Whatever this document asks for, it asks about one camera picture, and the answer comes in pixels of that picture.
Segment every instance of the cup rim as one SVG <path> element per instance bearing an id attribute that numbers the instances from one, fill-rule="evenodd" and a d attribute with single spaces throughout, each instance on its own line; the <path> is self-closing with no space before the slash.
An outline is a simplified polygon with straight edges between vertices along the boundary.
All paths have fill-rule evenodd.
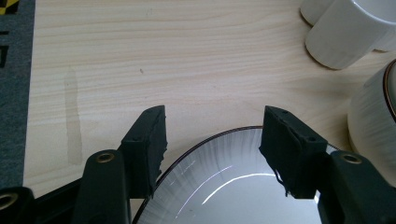
<path id="1" fill-rule="evenodd" d="M 389 94 L 389 76 L 391 74 L 392 68 L 395 67 L 395 64 L 396 59 L 388 64 L 387 69 L 385 69 L 382 81 L 382 90 L 384 91 L 385 102 L 387 104 L 389 113 L 393 117 L 393 121 L 396 123 L 396 105 L 392 105 Z"/>
<path id="2" fill-rule="evenodd" d="M 364 13 L 366 16 L 374 19 L 375 21 L 379 21 L 382 23 L 386 23 L 386 24 L 390 24 L 390 25 L 396 25 L 396 21 L 387 21 L 381 17 L 376 16 L 375 14 L 373 14 L 372 12 L 370 12 L 369 10 L 367 10 L 366 8 L 362 7 L 361 4 L 358 2 L 358 0 L 350 0 L 352 4 L 356 5 L 356 7 L 362 12 Z"/>

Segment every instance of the ceramic bowl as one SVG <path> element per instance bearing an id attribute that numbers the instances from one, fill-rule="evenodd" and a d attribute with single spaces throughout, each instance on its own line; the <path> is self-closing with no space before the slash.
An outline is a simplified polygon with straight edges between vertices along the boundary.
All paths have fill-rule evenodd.
<path id="1" fill-rule="evenodd" d="M 396 60 L 366 81 L 347 113 L 350 143 L 396 187 Z"/>
<path id="2" fill-rule="evenodd" d="M 285 197 L 261 140 L 261 127 L 246 127 L 193 147 L 160 178 L 134 223 L 320 223 L 318 198 Z"/>

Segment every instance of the wood grain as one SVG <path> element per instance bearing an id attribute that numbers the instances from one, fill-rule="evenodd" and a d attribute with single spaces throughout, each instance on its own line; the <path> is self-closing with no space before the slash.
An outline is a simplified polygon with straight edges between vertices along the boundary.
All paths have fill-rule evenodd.
<path id="1" fill-rule="evenodd" d="M 351 96 L 395 52 L 333 71 L 304 48 L 295 0 L 39 0 L 24 185 L 35 196 L 81 177 L 139 114 L 165 105 L 163 170 L 205 138 L 285 108 L 350 149 Z M 141 201 L 133 202 L 133 209 Z"/>

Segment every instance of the brown rim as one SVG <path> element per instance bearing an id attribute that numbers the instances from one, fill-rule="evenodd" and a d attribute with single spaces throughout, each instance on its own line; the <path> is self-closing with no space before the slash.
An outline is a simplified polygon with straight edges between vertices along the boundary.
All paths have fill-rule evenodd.
<path id="1" fill-rule="evenodd" d="M 171 173 L 171 171 L 182 161 L 184 160 L 187 156 L 189 156 L 195 149 L 201 147 L 203 144 L 212 141 L 215 138 L 221 137 L 225 134 L 228 133 L 235 133 L 239 131 L 244 131 L 244 130 L 250 130 L 250 129 L 262 129 L 262 126 L 248 126 L 248 127 L 242 127 L 242 128 L 236 128 L 236 129 L 231 129 L 229 131 L 223 132 L 223 133 L 218 133 L 216 135 L 213 135 L 209 138 L 206 138 L 206 140 L 198 143 L 194 147 L 190 148 L 187 152 L 185 152 L 183 155 L 181 155 L 166 171 L 163 173 L 163 175 L 160 177 L 160 179 L 157 181 L 155 189 L 157 189 L 161 183 L 165 180 L 165 178 Z M 145 210 L 146 205 L 149 203 L 149 198 L 145 199 L 143 201 L 142 205 L 140 205 L 139 210 L 137 210 L 136 215 L 134 216 L 134 221 L 132 222 L 133 224 L 136 224 L 137 221 L 139 220 L 140 216 L 143 213 L 143 210 Z"/>
<path id="2" fill-rule="evenodd" d="M 393 117 L 393 121 L 396 122 L 396 105 L 392 106 L 392 102 L 390 101 L 390 95 L 389 95 L 389 76 L 390 76 L 390 72 L 392 71 L 393 66 L 396 64 L 396 59 L 393 60 L 387 67 L 387 69 L 385 70 L 384 73 L 384 78 L 382 81 L 382 90 L 384 91 L 384 97 L 385 97 L 385 102 L 387 104 L 388 110 L 390 115 Z"/>

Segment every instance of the gray mat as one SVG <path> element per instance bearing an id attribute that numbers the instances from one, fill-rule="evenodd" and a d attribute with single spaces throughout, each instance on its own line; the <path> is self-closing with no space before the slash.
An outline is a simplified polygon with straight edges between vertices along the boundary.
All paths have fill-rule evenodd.
<path id="1" fill-rule="evenodd" d="M 22 185 L 34 20 L 35 0 L 0 15 L 0 189 Z"/>

